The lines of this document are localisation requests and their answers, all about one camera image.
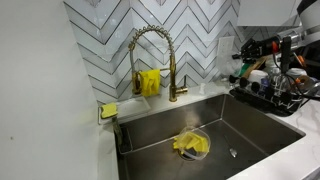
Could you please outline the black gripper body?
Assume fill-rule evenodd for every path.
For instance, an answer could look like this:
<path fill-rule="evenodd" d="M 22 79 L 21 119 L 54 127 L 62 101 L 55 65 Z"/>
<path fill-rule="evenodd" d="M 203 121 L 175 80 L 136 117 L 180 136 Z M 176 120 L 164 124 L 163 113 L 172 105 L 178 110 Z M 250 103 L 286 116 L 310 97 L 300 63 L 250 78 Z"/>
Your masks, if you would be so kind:
<path fill-rule="evenodd" d="M 278 36 L 261 41 L 250 38 L 238 53 L 232 55 L 232 59 L 241 59 L 244 63 L 254 64 L 257 59 L 263 56 L 278 53 L 281 49 L 281 43 Z"/>

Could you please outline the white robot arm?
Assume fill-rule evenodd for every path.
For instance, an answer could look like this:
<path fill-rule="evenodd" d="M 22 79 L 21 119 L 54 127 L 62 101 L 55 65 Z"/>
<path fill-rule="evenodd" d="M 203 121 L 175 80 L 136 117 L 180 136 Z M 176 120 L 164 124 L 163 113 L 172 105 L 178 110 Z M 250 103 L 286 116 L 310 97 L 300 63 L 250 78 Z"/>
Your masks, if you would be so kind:
<path fill-rule="evenodd" d="M 262 56 L 280 53 L 284 57 L 281 63 L 287 64 L 288 57 L 297 53 L 309 60 L 319 60 L 320 0 L 302 0 L 297 7 L 297 13 L 301 20 L 300 26 L 260 41 L 250 38 L 232 58 L 251 62 Z"/>

